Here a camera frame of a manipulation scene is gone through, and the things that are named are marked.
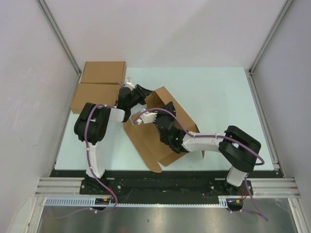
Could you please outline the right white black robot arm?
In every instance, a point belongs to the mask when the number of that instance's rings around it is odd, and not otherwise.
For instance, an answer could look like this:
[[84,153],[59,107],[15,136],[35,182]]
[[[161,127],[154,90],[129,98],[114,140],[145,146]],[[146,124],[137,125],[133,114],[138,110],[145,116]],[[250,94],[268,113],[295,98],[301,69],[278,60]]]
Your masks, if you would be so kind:
[[237,194],[247,174],[256,166],[264,165],[259,156],[261,143],[236,126],[228,128],[220,134],[203,134],[188,131],[184,126],[180,129],[175,122],[182,125],[176,117],[172,102],[163,108],[155,108],[153,123],[159,132],[160,141],[175,153],[193,151],[213,151],[223,155],[231,164],[224,182],[224,189],[230,195]]

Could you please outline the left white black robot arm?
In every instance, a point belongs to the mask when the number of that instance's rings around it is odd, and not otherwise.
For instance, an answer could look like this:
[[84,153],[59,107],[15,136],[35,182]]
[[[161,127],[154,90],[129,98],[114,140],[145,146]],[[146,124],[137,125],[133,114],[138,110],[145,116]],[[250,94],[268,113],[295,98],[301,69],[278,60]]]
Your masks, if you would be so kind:
[[94,178],[90,188],[97,194],[107,190],[107,181],[101,177],[106,168],[97,152],[100,141],[103,140],[108,123],[111,121],[125,123],[131,116],[131,109],[136,105],[145,105],[145,99],[152,93],[139,84],[123,85],[117,95],[114,105],[95,104],[87,102],[74,125],[74,133],[85,144],[88,168],[86,174]]

